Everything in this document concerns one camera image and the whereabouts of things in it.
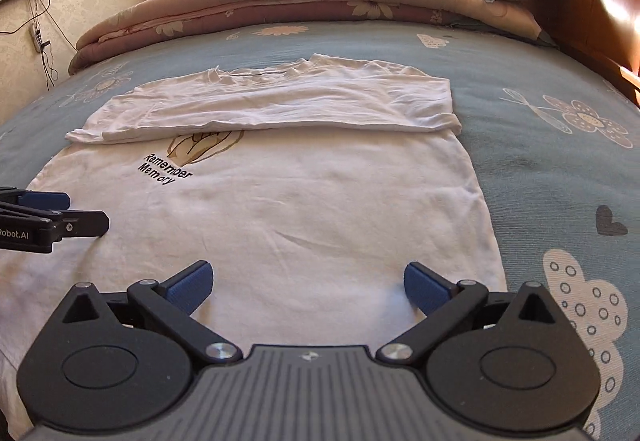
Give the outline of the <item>white long sleeve shirt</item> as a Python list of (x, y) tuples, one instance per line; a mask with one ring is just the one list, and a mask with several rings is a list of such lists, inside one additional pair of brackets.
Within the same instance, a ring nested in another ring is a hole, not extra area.
[(32, 180), (110, 219), (101, 239), (1, 257), (1, 409), (30, 426), (16, 373), (66, 291), (121, 291), (197, 260), (198, 317), (241, 347), (379, 347), (416, 323), (402, 271), (506, 285), (449, 80), (327, 57), (157, 80), (114, 97)]

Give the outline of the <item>white power strip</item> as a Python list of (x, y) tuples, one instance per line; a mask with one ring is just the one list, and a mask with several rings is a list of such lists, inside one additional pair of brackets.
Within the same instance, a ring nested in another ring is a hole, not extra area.
[(47, 42), (42, 38), (42, 33), (38, 23), (32, 24), (30, 27), (30, 34), (32, 34), (32, 43), (34, 44), (36, 53), (42, 53), (43, 49), (46, 48)]

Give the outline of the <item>blue floral bed sheet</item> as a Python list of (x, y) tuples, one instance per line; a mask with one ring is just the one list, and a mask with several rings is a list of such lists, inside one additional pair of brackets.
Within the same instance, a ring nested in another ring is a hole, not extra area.
[(450, 80), (454, 110), (518, 286), (538, 275), (602, 375), (588, 423), (602, 440), (639, 435), (639, 112), (598, 74), (551, 47), (475, 22), (262, 24), (185, 37), (108, 59), (59, 84), (1, 127), (1, 181), (24, 187), (66, 132), (117, 94), (207, 68), (265, 68), (313, 54), (385, 60)]

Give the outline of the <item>wooden headboard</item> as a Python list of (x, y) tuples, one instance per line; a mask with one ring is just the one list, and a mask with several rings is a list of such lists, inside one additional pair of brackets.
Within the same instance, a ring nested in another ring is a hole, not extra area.
[(535, 0), (529, 9), (563, 52), (639, 103), (639, 0)]

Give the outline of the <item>pink floral folded quilt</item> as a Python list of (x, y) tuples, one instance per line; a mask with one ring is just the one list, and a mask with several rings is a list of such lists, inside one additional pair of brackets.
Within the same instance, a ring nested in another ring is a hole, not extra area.
[(383, 20), (448, 25), (472, 19), (534, 42), (542, 29), (523, 6), (487, 0), (146, 0), (79, 38), (68, 72), (186, 36), (278, 22)]

